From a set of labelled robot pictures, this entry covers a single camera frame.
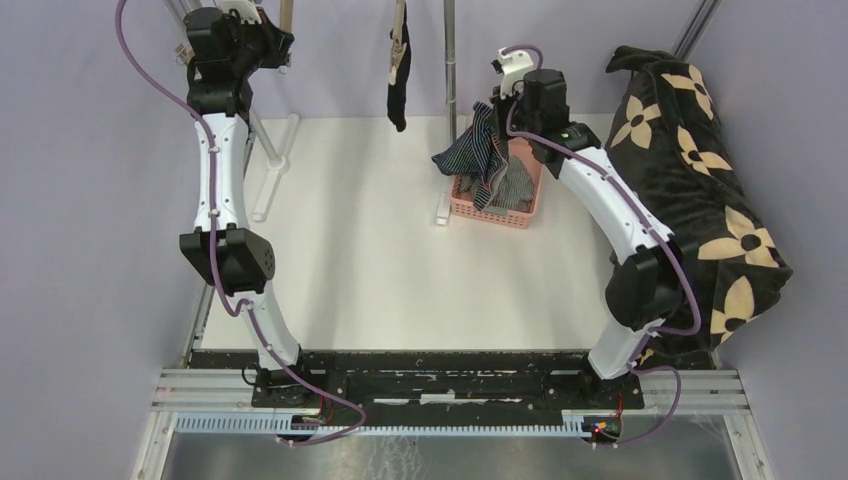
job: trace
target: white table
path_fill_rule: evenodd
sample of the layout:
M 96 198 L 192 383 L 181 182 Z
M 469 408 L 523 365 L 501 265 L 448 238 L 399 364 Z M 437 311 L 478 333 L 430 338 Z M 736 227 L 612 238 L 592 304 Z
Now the white table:
M 575 115 L 607 138 L 612 115 Z M 279 143 L 286 120 L 266 120 Z M 434 214 L 444 177 L 446 119 L 303 120 L 264 223 L 274 289 L 307 349 L 587 349 L 609 320 L 603 291 L 611 247 L 588 211 L 545 171 L 538 214 L 513 230 Z M 248 211 L 265 153 L 253 150 Z M 216 299 L 201 347 L 248 349 L 241 319 Z

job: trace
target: floor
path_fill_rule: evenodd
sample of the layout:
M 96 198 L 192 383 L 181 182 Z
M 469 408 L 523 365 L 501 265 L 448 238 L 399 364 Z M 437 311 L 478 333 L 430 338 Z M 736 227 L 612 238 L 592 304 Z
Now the floor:
M 611 115 L 574 115 L 606 138 Z M 268 220 L 251 228 L 277 257 L 274 289 L 307 349 L 588 349 L 609 320 L 611 248 L 588 211 L 545 171 L 528 230 L 452 216 L 436 226 L 446 179 L 430 157 L 446 119 L 304 120 Z M 268 120 L 278 143 L 286 120 Z M 248 212 L 264 178 L 258 142 Z M 213 302 L 204 349 L 249 349 L 241 319 Z
M 651 417 L 625 419 L 641 433 Z M 163 479 L 739 479 L 721 417 L 675 417 L 648 442 L 592 451 L 574 438 L 370 437 L 291 449 L 265 435 L 175 434 Z

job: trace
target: basket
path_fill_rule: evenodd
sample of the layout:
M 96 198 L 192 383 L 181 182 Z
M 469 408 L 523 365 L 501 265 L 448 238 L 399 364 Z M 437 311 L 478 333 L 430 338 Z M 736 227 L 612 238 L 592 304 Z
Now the basket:
M 535 196 L 530 202 L 529 212 L 518 212 L 515 210 L 507 210 L 505 208 L 486 207 L 482 211 L 474 208 L 471 200 L 471 192 L 459 193 L 459 176 L 453 179 L 453 189 L 451 190 L 451 213 L 460 217 L 473 218 L 484 222 L 496 223 L 498 225 L 506 225 L 507 227 L 526 229 L 530 226 L 530 221 L 536 216 L 537 205 L 539 201 L 539 192 L 542 190 L 542 164 L 533 158 L 533 149 L 526 140 L 515 138 L 509 142 L 509 154 L 515 155 L 524 164 L 527 173 L 533 181 L 535 187 Z

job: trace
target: gray wall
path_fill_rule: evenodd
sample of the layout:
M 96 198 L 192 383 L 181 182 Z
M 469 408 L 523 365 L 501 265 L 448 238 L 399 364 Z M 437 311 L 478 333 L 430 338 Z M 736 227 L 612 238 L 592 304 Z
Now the gray wall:
M 795 268 L 784 299 L 721 350 L 778 479 L 845 478 L 848 3 L 724 0 L 691 61 L 736 171 Z
M 127 478 L 197 279 L 190 118 L 132 71 L 116 2 L 6 2 L 0 29 L 0 478 Z M 184 91 L 161 2 L 130 43 Z
M 295 2 L 293 68 L 259 72 L 251 83 L 266 117 L 290 111 L 306 117 L 385 115 L 389 32 L 394 0 Z M 615 47 L 629 43 L 671 49 L 696 0 L 457 0 L 456 57 L 460 112 L 488 99 L 498 76 L 498 48 L 533 43 L 545 63 L 565 72 L 577 113 L 613 113 L 627 84 L 604 67 Z M 277 1 L 263 6 L 277 16 Z M 445 111 L 443 2 L 409 0 L 412 71 L 409 115 Z

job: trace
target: purple cable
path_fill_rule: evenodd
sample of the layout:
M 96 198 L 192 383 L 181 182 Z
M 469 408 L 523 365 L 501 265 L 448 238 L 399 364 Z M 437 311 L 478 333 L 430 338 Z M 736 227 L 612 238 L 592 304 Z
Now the purple cable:
M 669 419 L 671 419 L 672 415 L 674 415 L 674 412 L 677 410 L 677 405 L 678 405 L 678 403 L 680 403 L 680 394 L 681 394 L 681 390 L 683 389 L 683 380 L 680 378 L 680 372 L 678 372 L 677 369 L 672 367 L 672 366 L 659 366 L 659 367 L 649 368 L 649 369 L 646 369 L 646 370 L 636 370 L 634 368 L 634 366 L 636 364 L 636 359 L 639 358 L 639 354 L 642 353 L 642 349 L 645 348 L 645 346 L 648 344 L 648 340 L 650 339 L 651 333 L 657 332 L 657 333 L 667 333 L 667 334 L 672 334 L 672 335 L 684 335 L 684 336 L 685 335 L 695 335 L 696 333 L 698 333 L 698 331 L 701 330 L 701 323 L 702 323 L 701 311 L 698 308 L 698 300 L 695 298 L 695 292 L 692 291 L 692 287 L 689 285 L 689 280 L 686 278 L 686 273 L 683 271 L 683 267 L 680 265 L 680 262 L 677 260 L 677 257 L 674 256 L 674 252 L 671 251 L 671 248 L 669 248 L 669 246 L 665 243 L 665 241 L 662 239 L 662 237 L 660 237 L 659 233 L 657 233 L 654 230 L 654 227 L 651 225 L 650 220 L 648 220 L 648 218 L 645 216 L 645 214 L 642 213 L 642 210 L 639 208 L 639 205 L 636 203 L 636 201 L 634 201 L 633 198 L 631 198 L 630 195 L 627 193 L 627 190 L 624 187 L 624 185 L 619 183 L 618 180 L 615 177 L 611 176 L 609 174 L 609 172 L 606 171 L 606 169 L 604 169 L 600 165 L 596 164 L 595 162 L 589 160 L 588 158 L 586 158 L 582 155 L 579 155 L 579 154 L 565 148 L 564 146 L 556 144 L 556 143 L 554 143 L 554 142 L 552 142 L 552 141 L 550 141 L 546 138 L 543 138 L 539 135 L 536 135 L 536 134 L 533 134 L 533 133 L 530 133 L 530 132 L 518 132 L 518 131 L 515 131 L 515 130 L 512 129 L 512 117 L 515 113 L 516 105 L 518 105 L 518 102 L 520 100 L 521 100 L 521 96 L 519 96 L 518 99 L 516 99 L 515 103 L 513 103 L 512 107 L 510 107 L 510 109 L 509 109 L 509 114 L 507 115 L 507 119 L 506 119 L 506 133 L 510 136 L 513 136 L 513 137 L 520 137 L 520 138 L 524 138 L 524 139 L 527 139 L 527 140 L 533 140 L 534 142 L 537 142 L 537 143 L 544 145 L 548 148 L 552 148 L 552 149 L 566 155 L 567 157 L 571 157 L 571 158 L 566 158 L 566 161 L 577 160 L 578 162 L 582 163 L 583 165 L 585 165 L 585 166 L 591 168 L 592 170 L 596 171 L 598 174 L 601 175 L 601 177 L 604 180 L 609 182 L 609 184 L 612 185 L 612 187 L 621 195 L 621 198 L 624 199 L 625 203 L 627 203 L 627 205 L 630 207 L 630 209 L 633 210 L 633 213 L 636 214 L 636 217 L 639 219 L 639 223 L 641 223 L 642 226 L 645 227 L 646 231 L 651 235 L 651 237 L 653 237 L 654 240 L 657 241 L 657 243 L 659 244 L 659 246 L 662 249 L 665 256 L 668 257 L 668 261 L 671 264 L 672 269 L 674 269 L 674 272 L 677 274 L 677 278 L 680 280 L 680 284 L 682 285 L 683 291 L 686 294 L 686 301 L 689 303 L 689 307 L 692 309 L 693 322 L 692 322 L 692 326 L 690 328 L 685 329 L 685 330 L 684 329 L 678 329 L 678 328 L 670 328 L 670 327 L 649 328 L 647 333 L 639 341 L 639 344 L 637 345 L 636 349 L 633 350 L 633 355 L 630 356 L 630 359 L 627 362 L 627 369 L 630 371 L 630 373 L 632 373 L 636 376 L 642 376 L 642 375 L 646 375 L 646 374 L 649 374 L 649 373 L 660 372 L 660 371 L 670 371 L 674 374 L 674 377 L 677 380 L 677 388 L 676 388 L 675 393 L 674 393 L 674 400 L 671 402 L 671 407 L 669 408 L 666 416 L 663 417 L 663 419 L 660 420 L 659 423 L 657 423 L 652 429 L 648 430 L 647 432 L 643 433 L 642 435 L 639 435 L 638 437 L 634 437 L 634 438 L 631 438 L 631 439 L 628 439 L 628 440 L 624 440 L 624 441 L 621 441 L 621 442 L 618 442 L 616 444 L 609 445 L 609 446 L 605 445 L 605 444 L 596 444 L 596 445 L 599 445 L 602 448 L 617 448 L 617 447 L 622 446 L 622 445 L 631 445 L 631 444 L 634 444 L 634 443 L 641 442 L 643 440 L 646 440 L 646 439 L 652 437 L 655 433 L 659 432 L 666 425 L 666 423 L 668 423 L 668 421 L 669 421 Z
M 539 63 L 538 63 L 538 65 L 536 65 L 536 70 L 541 70 L 542 62 L 545 60 L 545 56 L 542 55 L 542 49 L 541 48 L 539 48 L 535 45 L 527 45 L 527 44 L 513 45 L 511 47 L 504 48 L 503 51 L 501 52 L 501 54 L 506 55 L 506 54 L 512 53 L 516 50 L 532 50 L 533 52 L 535 52 L 536 56 L 539 57 Z
M 216 196 L 216 173 L 218 166 L 218 149 L 215 146 L 215 136 L 212 134 L 212 128 L 209 127 L 209 124 L 206 123 L 206 120 L 203 119 L 203 116 L 197 113 L 191 106 L 189 106 L 182 99 L 168 91 L 165 87 L 163 87 L 159 82 L 157 82 L 147 71 L 142 68 L 142 66 L 135 59 L 135 56 L 129 49 L 127 45 L 126 38 L 124 38 L 124 26 L 123 26 L 123 16 L 124 16 L 124 7 L 126 7 L 127 0 L 118 0 L 118 7 L 115 10 L 115 33 L 118 36 L 118 43 L 121 44 L 121 50 L 124 52 L 124 55 L 127 57 L 127 60 L 132 64 L 133 68 L 141 75 L 147 83 L 153 86 L 156 90 L 159 91 L 162 95 L 168 97 L 172 102 L 176 103 L 183 110 L 188 112 L 200 125 L 203 127 L 203 132 L 206 134 L 206 140 L 209 142 L 209 212 L 210 212 L 210 228 L 209 228 L 209 263 L 212 269 L 212 279 L 215 285 L 215 291 L 218 292 L 218 296 L 221 298 L 221 303 L 224 304 L 224 310 L 226 310 L 227 314 L 231 317 L 237 317 L 243 308 L 247 309 L 247 315 L 250 318 L 250 323 L 253 325 L 253 329 L 256 331 L 256 337 L 259 338 L 259 342 L 262 344 L 262 348 L 264 348 L 271 358 L 277 362 L 280 367 L 286 372 L 286 374 L 294 379 L 297 383 L 301 384 L 307 390 L 310 390 L 322 397 L 329 398 L 334 402 L 338 402 L 346 407 L 349 407 L 359 413 L 360 419 L 354 425 L 347 427 L 343 430 L 340 430 L 335 433 L 331 433 L 325 437 L 316 438 L 314 440 L 307 440 L 298 443 L 289 442 L 290 445 L 299 446 L 299 447 L 307 447 L 310 445 L 318 445 L 321 443 L 326 443 L 331 440 L 335 440 L 342 435 L 352 432 L 357 428 L 361 427 L 365 424 L 366 413 L 360 406 L 349 402 L 343 398 L 337 397 L 331 393 L 325 392 L 320 388 L 310 385 L 306 380 L 300 378 L 297 374 L 295 374 L 286 362 L 275 352 L 271 345 L 268 344 L 268 341 L 265 338 L 265 335 L 262 333 L 262 330 L 259 328 L 259 322 L 256 320 L 256 315 L 253 313 L 253 303 L 247 299 L 241 299 L 236 304 L 236 308 L 233 309 L 230 306 L 230 302 L 227 301 L 227 296 L 224 293 L 224 287 L 221 284 L 221 274 L 218 271 L 218 249 L 216 248 L 218 245 L 218 218 L 217 218 L 217 205 L 215 203 Z

